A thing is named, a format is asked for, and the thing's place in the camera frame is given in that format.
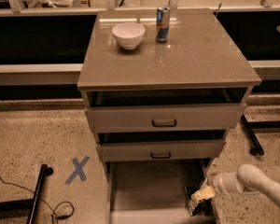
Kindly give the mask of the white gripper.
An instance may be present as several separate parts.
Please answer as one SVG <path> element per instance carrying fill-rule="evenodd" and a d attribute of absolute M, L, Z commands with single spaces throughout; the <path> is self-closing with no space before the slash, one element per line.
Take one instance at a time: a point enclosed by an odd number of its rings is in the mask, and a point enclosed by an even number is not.
<path fill-rule="evenodd" d="M 191 199 L 194 202 L 200 202 L 213 198 L 216 193 L 218 195 L 229 195 L 230 193 L 237 193 L 240 190 L 240 185 L 235 172 L 216 175 L 213 178 L 212 186 L 215 190 L 211 186 L 196 190 L 191 195 Z"/>

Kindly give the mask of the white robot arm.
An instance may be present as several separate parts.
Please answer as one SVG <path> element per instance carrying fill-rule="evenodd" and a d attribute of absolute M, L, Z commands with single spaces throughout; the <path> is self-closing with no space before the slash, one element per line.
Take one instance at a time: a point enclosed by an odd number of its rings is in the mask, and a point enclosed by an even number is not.
<path fill-rule="evenodd" d="M 259 168 L 243 164 L 232 173 L 216 175 L 210 185 L 207 180 L 188 197 L 189 212 L 193 216 L 195 209 L 203 201 L 216 195 L 253 195 L 261 193 L 280 208 L 280 184 L 271 180 Z"/>

